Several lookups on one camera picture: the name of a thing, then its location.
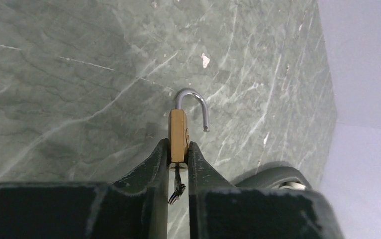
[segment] white wall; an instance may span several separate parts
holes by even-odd
[[[338,112],[321,192],[348,239],[381,239],[381,0],[318,0]]]
[[[338,124],[321,183],[348,239],[381,239],[381,129]]]

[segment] padlock shackle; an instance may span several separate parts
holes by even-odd
[[[176,95],[176,109],[182,109],[183,98],[187,95],[195,97],[202,106],[202,123],[204,127],[204,132],[209,132],[209,115],[208,115],[208,104],[204,98],[192,88],[183,88]]]

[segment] open padlock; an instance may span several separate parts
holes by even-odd
[[[169,116],[169,140],[171,150],[170,170],[175,172],[175,191],[169,199],[169,204],[173,204],[182,195],[186,186],[182,184],[180,172],[188,169],[188,147],[189,147],[189,131],[187,117],[182,110],[183,98],[192,95],[198,99],[202,106],[202,120],[204,132],[209,132],[209,115],[208,104],[204,98],[191,88],[184,88],[176,95],[176,108],[170,111]]]

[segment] marble surface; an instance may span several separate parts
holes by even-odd
[[[0,0],[0,181],[118,179],[183,87],[210,105],[204,133],[185,100],[190,137],[226,179],[290,164],[319,185],[336,110],[314,0]]]

